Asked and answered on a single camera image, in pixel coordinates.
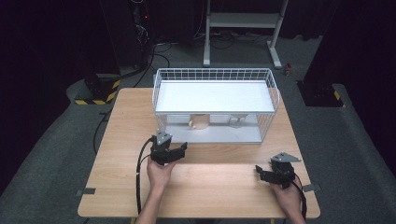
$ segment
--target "white metal frame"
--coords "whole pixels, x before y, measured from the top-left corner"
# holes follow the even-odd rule
[[[249,27],[249,28],[272,28],[273,38],[267,41],[275,68],[281,68],[282,64],[277,56],[275,45],[279,30],[285,17],[289,0],[284,0],[279,13],[211,13],[210,0],[207,0],[204,67],[210,67],[210,28],[211,27]]]

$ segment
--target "wooden table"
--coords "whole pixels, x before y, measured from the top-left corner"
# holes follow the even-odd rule
[[[86,188],[94,193],[82,196],[80,216],[137,217],[137,158],[157,129],[151,94],[152,88],[120,90],[87,183]],[[144,155],[149,154],[149,148],[150,144]],[[189,144],[186,158],[173,170],[159,217],[284,217],[271,187],[260,181],[255,171],[256,164],[271,170],[268,161],[281,151],[303,159],[282,101],[260,145]],[[144,161],[142,204],[149,193],[146,165]],[[292,165],[303,185],[309,184],[304,159]],[[305,196],[306,216],[318,217],[315,193],[309,191]]]

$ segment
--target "two-tier storage rack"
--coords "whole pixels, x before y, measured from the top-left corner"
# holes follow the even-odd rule
[[[279,107],[279,91],[267,68],[166,68],[154,80],[158,129],[173,142],[258,144]],[[209,114],[209,126],[189,126],[191,115]],[[243,117],[241,127],[231,118]]]

